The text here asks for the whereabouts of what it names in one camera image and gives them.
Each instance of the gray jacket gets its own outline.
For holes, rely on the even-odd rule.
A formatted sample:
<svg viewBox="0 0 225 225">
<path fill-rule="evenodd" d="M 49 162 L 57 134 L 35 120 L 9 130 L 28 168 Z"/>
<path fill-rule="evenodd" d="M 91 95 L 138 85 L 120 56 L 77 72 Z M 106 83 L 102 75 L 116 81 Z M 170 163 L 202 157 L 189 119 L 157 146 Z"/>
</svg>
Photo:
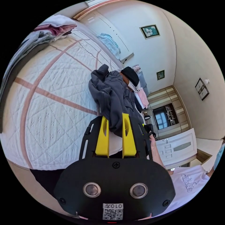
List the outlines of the gray jacket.
<svg viewBox="0 0 225 225">
<path fill-rule="evenodd" d="M 135 95 L 123 82 L 118 71 L 108 71 L 106 64 L 91 73 L 88 87 L 95 102 L 100 106 L 103 116 L 109 120 L 109 129 L 122 137 L 122 113 L 143 119 L 135 108 Z"/>
</svg>

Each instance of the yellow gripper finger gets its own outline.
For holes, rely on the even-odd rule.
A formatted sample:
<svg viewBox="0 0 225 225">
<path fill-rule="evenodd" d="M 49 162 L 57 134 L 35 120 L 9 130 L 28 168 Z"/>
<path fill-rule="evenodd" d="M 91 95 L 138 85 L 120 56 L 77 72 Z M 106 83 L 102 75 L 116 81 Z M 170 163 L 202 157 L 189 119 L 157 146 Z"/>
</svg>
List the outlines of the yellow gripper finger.
<svg viewBox="0 0 225 225">
<path fill-rule="evenodd" d="M 135 156 L 137 151 L 135 147 L 133 132 L 131 128 L 129 114 L 123 113 L 123 158 Z"/>
<path fill-rule="evenodd" d="M 109 121 L 103 116 L 95 153 L 109 158 Z"/>
</svg>

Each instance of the white door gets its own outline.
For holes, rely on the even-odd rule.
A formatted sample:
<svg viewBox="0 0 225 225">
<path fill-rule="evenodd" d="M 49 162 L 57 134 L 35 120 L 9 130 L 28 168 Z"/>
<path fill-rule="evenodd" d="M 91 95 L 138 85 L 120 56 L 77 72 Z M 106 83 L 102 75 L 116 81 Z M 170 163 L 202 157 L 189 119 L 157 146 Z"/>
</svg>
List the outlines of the white door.
<svg viewBox="0 0 225 225">
<path fill-rule="evenodd" d="M 121 50 L 120 61 L 123 62 L 123 59 L 126 59 L 133 53 L 130 45 L 126 42 L 122 34 L 100 13 L 96 11 L 91 12 L 82 18 L 80 22 L 89 27 L 96 35 L 100 35 L 101 33 L 109 34 Z"/>
<path fill-rule="evenodd" d="M 183 161 L 186 163 L 188 159 L 197 154 L 193 128 L 170 138 L 156 141 L 156 145 L 160 158 L 167 169 L 173 168 L 174 164 L 177 165 Z"/>
</svg>

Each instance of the wooden cabinet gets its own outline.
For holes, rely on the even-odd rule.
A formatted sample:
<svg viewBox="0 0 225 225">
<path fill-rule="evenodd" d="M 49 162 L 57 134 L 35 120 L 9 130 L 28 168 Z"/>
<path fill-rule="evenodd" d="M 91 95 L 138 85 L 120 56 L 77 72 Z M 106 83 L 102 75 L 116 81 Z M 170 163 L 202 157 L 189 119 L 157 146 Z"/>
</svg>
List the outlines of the wooden cabinet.
<svg viewBox="0 0 225 225">
<path fill-rule="evenodd" d="M 169 138 L 191 129 L 188 122 L 189 118 L 185 113 L 182 100 L 173 86 L 149 94 L 148 101 L 150 108 L 146 111 L 151 116 L 149 123 L 152 123 L 158 140 Z M 152 110 L 168 104 L 173 105 L 175 111 L 173 112 L 173 117 L 176 117 L 177 122 L 174 123 L 173 126 L 158 130 Z"/>
</svg>

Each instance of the pink towel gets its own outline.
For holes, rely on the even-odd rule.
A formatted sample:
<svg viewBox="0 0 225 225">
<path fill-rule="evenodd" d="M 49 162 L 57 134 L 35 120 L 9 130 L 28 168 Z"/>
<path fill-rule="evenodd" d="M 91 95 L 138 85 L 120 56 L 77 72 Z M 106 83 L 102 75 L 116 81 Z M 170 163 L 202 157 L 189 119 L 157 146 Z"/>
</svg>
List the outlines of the pink towel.
<svg viewBox="0 0 225 225">
<path fill-rule="evenodd" d="M 145 108 L 147 108 L 149 102 L 143 88 L 141 88 L 140 91 L 138 92 L 138 96 L 140 97 L 142 104 L 145 106 Z"/>
</svg>

